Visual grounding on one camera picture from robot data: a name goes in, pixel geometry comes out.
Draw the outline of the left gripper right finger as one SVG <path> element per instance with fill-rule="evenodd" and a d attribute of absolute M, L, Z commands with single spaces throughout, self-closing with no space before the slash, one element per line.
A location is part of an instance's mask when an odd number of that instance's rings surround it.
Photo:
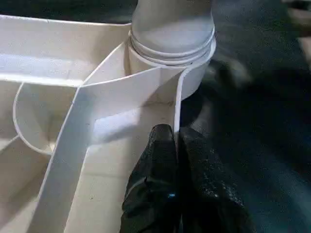
<path fill-rule="evenodd" d="M 185 233 L 256 232 L 231 174 L 207 138 L 182 128 L 178 157 Z"/>

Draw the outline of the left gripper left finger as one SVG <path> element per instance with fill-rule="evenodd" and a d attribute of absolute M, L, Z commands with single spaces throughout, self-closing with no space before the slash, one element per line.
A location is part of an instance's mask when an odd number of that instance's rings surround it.
<path fill-rule="evenodd" d="M 128 179 L 121 232 L 176 233 L 179 217 L 174 134 L 170 125 L 158 124 Z"/>

